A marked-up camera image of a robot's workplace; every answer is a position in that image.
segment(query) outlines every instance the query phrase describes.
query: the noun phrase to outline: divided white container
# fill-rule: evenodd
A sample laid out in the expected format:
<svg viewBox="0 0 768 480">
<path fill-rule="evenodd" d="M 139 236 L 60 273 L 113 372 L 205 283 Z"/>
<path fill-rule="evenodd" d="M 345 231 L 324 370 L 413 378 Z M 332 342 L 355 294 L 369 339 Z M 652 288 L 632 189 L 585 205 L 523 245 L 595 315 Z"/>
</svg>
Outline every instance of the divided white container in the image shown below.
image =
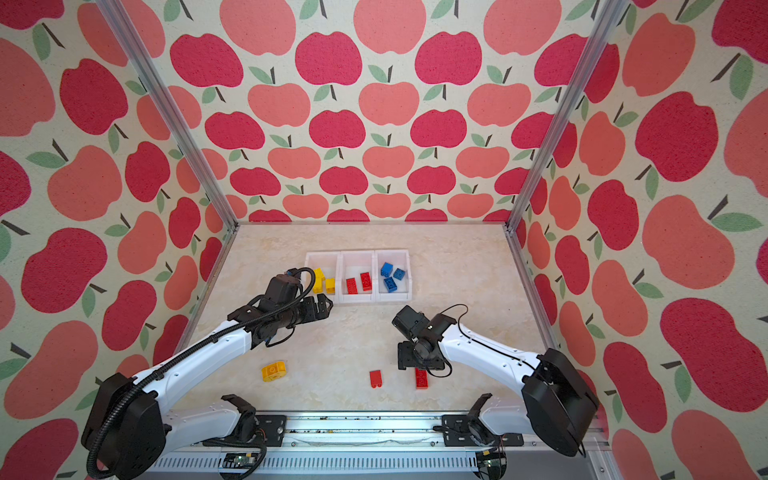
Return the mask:
<svg viewBox="0 0 768 480">
<path fill-rule="evenodd" d="M 392 264 L 392 273 L 398 268 L 406 275 L 402 280 L 395 280 L 397 290 L 387 293 L 381 267 L 385 262 Z M 328 295 L 334 304 L 345 303 L 380 303 L 407 302 L 413 298 L 413 277 L 411 257 L 408 250 L 343 250 L 339 252 L 307 252 L 304 265 L 311 269 L 321 268 L 326 278 L 336 279 L 336 294 Z M 361 273 L 370 273 L 372 290 L 362 291 Z M 357 294 L 350 295 L 346 288 L 346 279 L 353 278 L 357 284 Z M 309 283 L 310 275 L 302 274 L 304 286 Z"/>
</svg>

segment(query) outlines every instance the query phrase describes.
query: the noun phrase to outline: red toy brick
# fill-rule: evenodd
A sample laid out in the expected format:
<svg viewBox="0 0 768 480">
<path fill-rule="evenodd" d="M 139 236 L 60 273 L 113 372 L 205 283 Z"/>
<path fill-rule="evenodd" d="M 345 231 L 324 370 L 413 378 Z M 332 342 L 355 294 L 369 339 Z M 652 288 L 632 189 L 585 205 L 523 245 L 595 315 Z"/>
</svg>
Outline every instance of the red toy brick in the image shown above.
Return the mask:
<svg viewBox="0 0 768 480">
<path fill-rule="evenodd" d="M 427 390 L 429 387 L 429 381 L 427 380 L 427 371 L 422 369 L 416 369 L 416 389 Z"/>
<path fill-rule="evenodd" d="M 371 388 L 380 387 L 382 385 L 382 371 L 374 370 L 371 372 Z"/>
<path fill-rule="evenodd" d="M 373 290 L 373 286 L 371 285 L 371 274 L 368 272 L 361 273 L 360 274 L 360 283 L 362 283 L 362 291 L 363 292 L 369 292 Z"/>
<path fill-rule="evenodd" d="M 357 294 L 357 282 L 353 278 L 346 279 L 346 291 L 348 295 Z"/>
</svg>

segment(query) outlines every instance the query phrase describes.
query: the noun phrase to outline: yellow toy brick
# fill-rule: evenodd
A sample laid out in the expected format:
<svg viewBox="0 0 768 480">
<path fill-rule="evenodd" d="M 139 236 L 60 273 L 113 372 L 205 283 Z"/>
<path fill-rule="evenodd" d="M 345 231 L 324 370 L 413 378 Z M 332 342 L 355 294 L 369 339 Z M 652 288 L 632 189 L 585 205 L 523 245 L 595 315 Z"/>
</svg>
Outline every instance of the yellow toy brick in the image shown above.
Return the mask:
<svg viewBox="0 0 768 480">
<path fill-rule="evenodd" d="M 312 291 L 314 293 L 322 293 L 323 292 L 323 280 L 326 279 L 326 276 L 323 275 L 323 271 L 319 268 L 315 269 L 315 286 L 312 288 Z"/>
<path fill-rule="evenodd" d="M 261 376 L 264 382 L 272 382 L 284 377 L 287 373 L 285 362 L 275 362 L 261 369 Z"/>
</svg>

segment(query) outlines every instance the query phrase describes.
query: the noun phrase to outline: apple-patterned fabric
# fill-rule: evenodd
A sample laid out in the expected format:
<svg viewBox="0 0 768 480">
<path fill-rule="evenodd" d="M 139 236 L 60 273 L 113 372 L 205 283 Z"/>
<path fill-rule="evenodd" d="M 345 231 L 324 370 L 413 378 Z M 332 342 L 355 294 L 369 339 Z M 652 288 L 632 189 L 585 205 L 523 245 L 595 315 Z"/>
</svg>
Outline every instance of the apple-patterned fabric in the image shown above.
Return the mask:
<svg viewBox="0 0 768 480">
<path fill-rule="evenodd" d="M 150 5 L 157 69 L 201 104 L 192 135 L 241 221 L 479 222 L 508 218 L 603 4 Z"/>
<path fill-rule="evenodd" d="M 3 480 L 86 476 L 98 383 L 173 354 L 226 234 L 96 4 L 65 3 L 0 2 Z"/>
<path fill-rule="evenodd" d="M 517 227 L 627 480 L 768 478 L 767 31 L 758 0 L 630 3 Z"/>
</svg>

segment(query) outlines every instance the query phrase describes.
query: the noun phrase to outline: patterned wallpaper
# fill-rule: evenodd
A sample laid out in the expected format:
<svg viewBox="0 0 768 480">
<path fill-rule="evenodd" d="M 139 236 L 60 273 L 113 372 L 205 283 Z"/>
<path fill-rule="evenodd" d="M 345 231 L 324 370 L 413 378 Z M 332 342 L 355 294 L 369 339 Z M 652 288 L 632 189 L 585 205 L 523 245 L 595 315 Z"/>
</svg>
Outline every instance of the patterned wallpaper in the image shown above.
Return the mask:
<svg viewBox="0 0 768 480">
<path fill-rule="evenodd" d="M 506 220 L 599 5 L 151 4 L 158 70 L 201 104 L 192 134 L 244 221 Z"/>
<path fill-rule="evenodd" d="M 632 3 L 518 225 L 625 480 L 768 478 L 767 31 L 759 0 Z"/>
<path fill-rule="evenodd" d="M 98 383 L 173 353 L 226 232 L 95 3 L 0 2 L 0 24 L 0 479 L 84 478 Z"/>
</svg>

